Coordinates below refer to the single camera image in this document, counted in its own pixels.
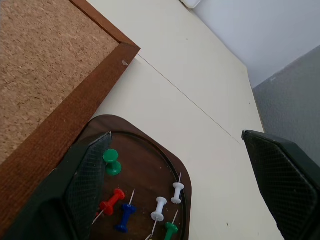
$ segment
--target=white push pin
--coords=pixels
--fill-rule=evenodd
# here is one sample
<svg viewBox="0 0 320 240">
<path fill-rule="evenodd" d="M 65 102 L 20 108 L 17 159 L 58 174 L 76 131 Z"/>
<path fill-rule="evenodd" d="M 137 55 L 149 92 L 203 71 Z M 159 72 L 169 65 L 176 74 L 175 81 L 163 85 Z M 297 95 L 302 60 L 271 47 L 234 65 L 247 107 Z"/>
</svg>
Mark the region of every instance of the white push pin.
<svg viewBox="0 0 320 240">
<path fill-rule="evenodd" d="M 179 176 L 179 182 L 175 182 L 173 184 L 173 187 L 175 188 L 175 191 L 174 191 L 174 197 L 171 198 L 171 202 L 174 203 L 174 204 L 180 204 L 181 203 L 180 193 L 181 193 L 181 190 L 183 190 L 185 188 L 185 185 L 180 183 L 180 181 L 181 181 L 181 172 L 180 172 L 180 176 Z"/>
<path fill-rule="evenodd" d="M 158 203 L 158 206 L 156 206 L 156 210 L 151 213 L 151 218 L 154 221 L 162 222 L 165 219 L 162 214 L 162 210 L 164 209 L 164 205 L 167 204 L 167 200 L 164 197 L 159 196 L 156 198 L 156 201 Z"/>
</svg>

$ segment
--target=green push pin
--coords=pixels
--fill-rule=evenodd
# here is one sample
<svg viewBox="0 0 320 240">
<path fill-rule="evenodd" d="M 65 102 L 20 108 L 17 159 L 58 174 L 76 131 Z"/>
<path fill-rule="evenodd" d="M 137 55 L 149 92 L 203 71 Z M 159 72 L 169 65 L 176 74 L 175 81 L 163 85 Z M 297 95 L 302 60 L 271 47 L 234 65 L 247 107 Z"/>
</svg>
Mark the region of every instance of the green push pin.
<svg viewBox="0 0 320 240">
<path fill-rule="evenodd" d="M 103 160 L 107 163 L 105 172 L 110 176 L 118 175 L 121 172 L 121 163 L 117 161 L 118 152 L 114 149 L 108 149 L 103 154 Z"/>
<path fill-rule="evenodd" d="M 164 240 L 170 240 L 172 235 L 176 234 L 178 232 L 178 227 L 175 225 L 175 220 L 176 220 L 177 215 L 178 215 L 178 210 L 175 213 L 175 216 L 174 216 L 172 223 L 167 222 L 165 224 L 165 228 L 167 229 L 167 231 L 166 231 L 166 235 L 165 235 Z"/>
</svg>

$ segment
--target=wooden frame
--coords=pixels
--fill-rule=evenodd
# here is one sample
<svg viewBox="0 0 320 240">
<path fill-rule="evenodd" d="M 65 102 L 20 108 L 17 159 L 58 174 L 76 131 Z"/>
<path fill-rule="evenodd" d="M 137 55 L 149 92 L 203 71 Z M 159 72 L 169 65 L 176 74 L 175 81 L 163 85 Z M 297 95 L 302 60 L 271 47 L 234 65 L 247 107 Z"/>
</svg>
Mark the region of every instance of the wooden frame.
<svg viewBox="0 0 320 240">
<path fill-rule="evenodd" d="M 86 0 L 69 0 L 119 45 L 0 165 L 0 238 L 57 167 L 140 48 Z"/>
</svg>

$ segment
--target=mesh panel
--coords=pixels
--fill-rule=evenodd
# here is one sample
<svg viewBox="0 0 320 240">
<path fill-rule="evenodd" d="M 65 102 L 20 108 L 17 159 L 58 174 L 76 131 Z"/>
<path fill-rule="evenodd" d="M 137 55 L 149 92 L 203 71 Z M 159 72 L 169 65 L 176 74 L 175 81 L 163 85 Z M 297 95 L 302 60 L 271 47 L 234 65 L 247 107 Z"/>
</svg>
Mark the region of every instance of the mesh panel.
<svg viewBox="0 0 320 240">
<path fill-rule="evenodd" d="M 244 139 L 266 205 L 286 240 L 297 240 L 317 205 L 317 192 L 274 143 Z"/>
<path fill-rule="evenodd" d="M 65 193 L 66 205 L 81 240 L 89 239 L 99 206 L 106 170 L 103 153 L 108 149 L 109 137 L 103 136 L 88 148 Z"/>
</svg>

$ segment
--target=gray wall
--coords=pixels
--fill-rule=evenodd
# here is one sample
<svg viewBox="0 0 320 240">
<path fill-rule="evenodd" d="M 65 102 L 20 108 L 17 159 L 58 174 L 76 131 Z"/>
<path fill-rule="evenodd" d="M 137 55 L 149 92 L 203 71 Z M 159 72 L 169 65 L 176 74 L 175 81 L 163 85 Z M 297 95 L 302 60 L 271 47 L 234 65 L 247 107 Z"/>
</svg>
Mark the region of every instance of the gray wall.
<svg viewBox="0 0 320 240">
<path fill-rule="evenodd" d="M 320 166 L 320 46 L 253 94 L 265 132 L 295 142 Z"/>
</svg>

